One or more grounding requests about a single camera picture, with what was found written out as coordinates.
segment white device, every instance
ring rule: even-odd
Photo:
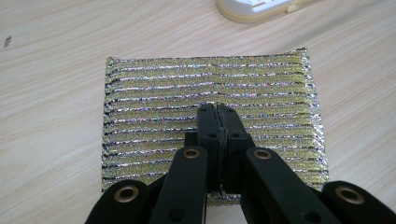
[[[221,14],[231,21],[252,23],[297,10],[313,0],[216,0]]]

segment wood grain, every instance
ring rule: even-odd
[[[331,180],[396,211],[396,2],[325,0],[254,24],[212,0],[0,1],[0,223],[83,223],[100,197],[105,62],[308,47]],[[238,207],[207,223],[243,223]]]

